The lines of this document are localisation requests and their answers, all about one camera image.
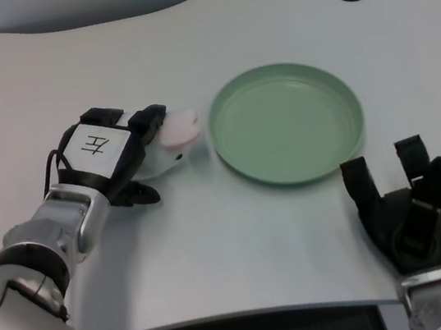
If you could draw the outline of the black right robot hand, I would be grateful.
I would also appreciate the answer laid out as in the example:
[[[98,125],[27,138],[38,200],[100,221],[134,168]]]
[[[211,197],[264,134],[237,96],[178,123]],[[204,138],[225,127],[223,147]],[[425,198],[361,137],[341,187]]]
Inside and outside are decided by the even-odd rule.
[[[441,156],[419,135],[394,144],[409,186],[381,195],[363,157],[341,164],[369,238],[401,275],[441,266]]]

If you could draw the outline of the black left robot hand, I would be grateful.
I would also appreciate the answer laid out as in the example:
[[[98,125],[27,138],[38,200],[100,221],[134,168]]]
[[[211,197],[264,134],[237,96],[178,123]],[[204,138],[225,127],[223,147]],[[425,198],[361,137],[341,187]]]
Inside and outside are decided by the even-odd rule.
[[[93,188],[112,206],[156,204],[155,188],[134,180],[167,115],[152,104],[130,117],[120,108],[91,108],[62,136],[52,152],[58,182]]]

